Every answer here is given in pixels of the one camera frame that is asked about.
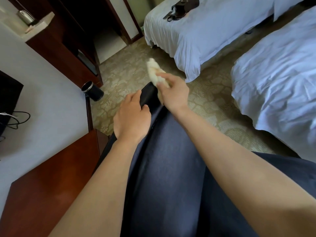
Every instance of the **reddish-brown desk top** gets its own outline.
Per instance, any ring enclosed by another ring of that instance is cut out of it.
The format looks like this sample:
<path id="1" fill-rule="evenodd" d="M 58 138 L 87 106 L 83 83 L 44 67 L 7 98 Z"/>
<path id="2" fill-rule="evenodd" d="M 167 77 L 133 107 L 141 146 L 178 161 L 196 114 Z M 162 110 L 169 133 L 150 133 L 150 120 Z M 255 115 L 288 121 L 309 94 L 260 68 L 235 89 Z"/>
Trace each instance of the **reddish-brown desk top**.
<path id="1" fill-rule="evenodd" d="M 0 236 L 47 237 L 90 179 L 108 139 L 103 135 L 90 131 L 14 181 Z"/>

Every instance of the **patterned carpet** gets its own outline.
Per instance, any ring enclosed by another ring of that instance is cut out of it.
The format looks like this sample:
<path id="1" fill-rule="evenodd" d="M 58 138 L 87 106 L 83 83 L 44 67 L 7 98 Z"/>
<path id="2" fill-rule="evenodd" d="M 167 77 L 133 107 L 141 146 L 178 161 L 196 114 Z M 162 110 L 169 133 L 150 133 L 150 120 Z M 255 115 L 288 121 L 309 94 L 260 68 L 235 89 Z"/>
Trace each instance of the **patterned carpet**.
<path id="1" fill-rule="evenodd" d="M 188 83 L 190 108 L 207 119 L 222 133 L 251 151 L 295 156 L 287 146 L 270 133 L 255 130 L 252 121 L 241 115 L 233 104 L 230 71 L 234 62 L 264 36 L 284 26 L 303 11 L 296 6 L 277 22 L 269 20 L 254 28 L 250 35 L 242 35 L 215 57 L 202 65 L 200 76 Z M 119 51 L 100 65 L 105 95 L 92 102 L 93 125 L 103 133 L 113 132 L 113 116 L 125 95 L 142 89 L 148 82 L 146 62 L 154 58 L 169 73 L 185 77 L 172 58 L 160 48 L 151 49 L 141 38 Z"/>

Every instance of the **wooden door frame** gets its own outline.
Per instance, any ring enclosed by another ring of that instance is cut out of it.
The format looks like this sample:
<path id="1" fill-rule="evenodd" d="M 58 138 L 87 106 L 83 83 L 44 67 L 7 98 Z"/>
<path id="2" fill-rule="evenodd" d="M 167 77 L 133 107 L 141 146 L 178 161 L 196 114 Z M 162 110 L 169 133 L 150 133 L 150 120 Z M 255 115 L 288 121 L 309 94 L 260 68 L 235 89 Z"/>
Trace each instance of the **wooden door frame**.
<path id="1" fill-rule="evenodd" d="M 136 21 L 136 18 L 135 18 L 135 16 L 134 16 L 133 12 L 132 12 L 132 9 L 131 9 L 130 5 L 128 4 L 128 1 L 127 1 L 127 0 L 123 0 L 123 1 L 124 1 L 124 4 L 125 4 L 125 6 L 126 6 L 126 8 L 127 8 L 127 10 L 128 10 L 128 12 L 129 12 L 129 14 L 130 14 L 130 16 L 132 17 L 133 22 L 134 22 L 134 24 L 135 24 L 135 26 L 136 26 L 136 28 L 137 28 L 137 30 L 138 30 L 138 34 L 137 34 L 136 36 L 134 36 L 133 38 L 130 38 L 129 34 L 127 33 L 127 31 L 126 31 L 126 29 L 125 29 L 123 23 L 121 22 L 120 17 L 119 17 L 118 14 L 116 13 L 116 11 L 115 11 L 115 9 L 114 9 L 114 7 L 113 7 L 111 1 L 110 1 L 110 0 L 105 0 L 105 1 L 106 1 L 107 5 L 109 6 L 109 8 L 111 9 L 111 11 L 112 11 L 112 13 L 113 13 L 115 19 L 117 20 L 118 24 L 120 25 L 121 30 L 122 30 L 122 34 L 126 37 L 128 43 L 129 43 L 129 44 L 132 44 L 132 43 L 134 43 L 135 41 L 137 41 L 138 39 L 140 39 L 140 38 L 143 36 L 143 32 L 142 32 L 142 30 L 140 29 L 140 26 L 139 26 L 139 24 L 138 24 L 137 21 Z"/>

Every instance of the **dark pants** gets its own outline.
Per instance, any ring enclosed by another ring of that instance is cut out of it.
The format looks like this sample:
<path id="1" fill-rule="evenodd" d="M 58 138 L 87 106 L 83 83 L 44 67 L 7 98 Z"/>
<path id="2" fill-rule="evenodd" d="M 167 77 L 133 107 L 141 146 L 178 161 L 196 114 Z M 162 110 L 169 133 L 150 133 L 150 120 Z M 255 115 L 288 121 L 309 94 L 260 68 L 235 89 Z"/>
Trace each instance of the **dark pants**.
<path id="1" fill-rule="evenodd" d="M 133 156 L 121 236 L 256 236 L 150 84 L 143 89 L 143 104 L 152 114 L 151 130 Z M 115 140 L 112 135 L 99 164 Z M 315 163 L 256 154 L 316 197 Z"/>

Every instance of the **bed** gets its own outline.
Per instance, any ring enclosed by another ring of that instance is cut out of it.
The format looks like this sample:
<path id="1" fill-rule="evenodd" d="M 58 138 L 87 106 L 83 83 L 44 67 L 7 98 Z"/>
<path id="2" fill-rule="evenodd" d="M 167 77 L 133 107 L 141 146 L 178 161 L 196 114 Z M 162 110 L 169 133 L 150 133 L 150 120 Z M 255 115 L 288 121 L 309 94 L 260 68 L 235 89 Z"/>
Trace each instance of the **bed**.
<path id="1" fill-rule="evenodd" d="M 164 16 L 179 0 L 165 0 L 145 18 L 148 45 L 167 52 L 186 82 L 200 75 L 200 66 L 251 27 L 275 14 L 277 19 L 302 0 L 200 0 L 184 18 L 168 22 Z"/>
<path id="2" fill-rule="evenodd" d="M 316 7 L 259 41 L 235 63 L 241 113 L 316 162 Z"/>

